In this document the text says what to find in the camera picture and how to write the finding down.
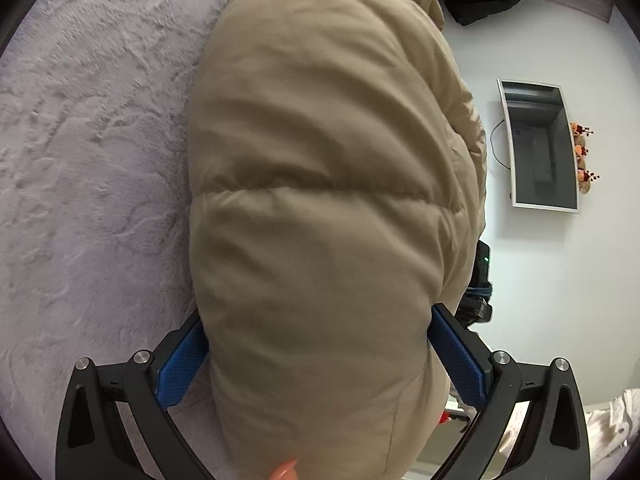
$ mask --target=white wall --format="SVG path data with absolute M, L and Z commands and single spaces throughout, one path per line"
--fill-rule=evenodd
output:
M 526 0 L 445 36 L 487 133 L 504 118 L 496 78 L 562 86 L 571 121 L 595 132 L 601 174 L 578 215 L 513 208 L 508 171 L 489 155 L 487 228 L 494 320 L 479 329 L 523 362 L 571 361 L 584 404 L 611 400 L 640 357 L 640 46 L 611 24 L 545 0 Z M 496 152 L 508 165 L 506 131 Z

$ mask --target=blue gripper pad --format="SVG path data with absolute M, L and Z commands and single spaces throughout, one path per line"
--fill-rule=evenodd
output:
M 436 308 L 431 309 L 427 339 L 465 404 L 480 410 L 486 404 L 484 374 L 453 329 Z
M 180 403 L 207 353 L 209 342 L 198 320 L 158 372 L 156 399 L 164 410 Z

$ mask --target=television screen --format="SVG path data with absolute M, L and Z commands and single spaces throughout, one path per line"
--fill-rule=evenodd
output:
M 509 133 L 514 206 L 578 212 L 577 166 L 562 90 L 498 80 Z

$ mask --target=silver screw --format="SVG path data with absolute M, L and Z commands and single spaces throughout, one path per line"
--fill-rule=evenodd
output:
M 509 364 L 509 362 L 511 361 L 511 356 L 507 354 L 507 352 L 498 350 L 494 354 L 494 359 L 495 359 L 495 362 L 497 362 L 499 365 L 506 365 L 506 364 Z
M 89 358 L 88 357 L 81 357 L 78 359 L 78 361 L 76 361 L 76 369 L 77 370 L 84 370 L 85 368 L 87 368 L 89 365 Z
M 139 350 L 133 354 L 133 360 L 139 365 L 146 363 L 151 358 L 151 354 L 147 350 Z
M 562 358 L 556 359 L 556 366 L 558 367 L 559 370 L 562 370 L 563 372 L 565 372 L 569 369 L 569 361 Z

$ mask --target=black cable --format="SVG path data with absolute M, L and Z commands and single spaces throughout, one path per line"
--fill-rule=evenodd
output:
M 505 119 L 501 120 L 498 124 L 495 125 L 495 128 L 493 130 L 491 130 L 491 135 L 489 136 L 489 142 L 491 143 L 491 151 L 494 154 L 494 159 L 497 160 L 498 164 L 500 164 L 503 168 L 506 168 L 507 170 L 511 170 L 511 168 L 509 166 L 505 166 L 503 163 L 501 163 L 500 159 L 497 156 L 495 156 L 494 133 L 498 129 L 498 127 L 501 126 L 501 124 L 504 121 L 505 121 Z

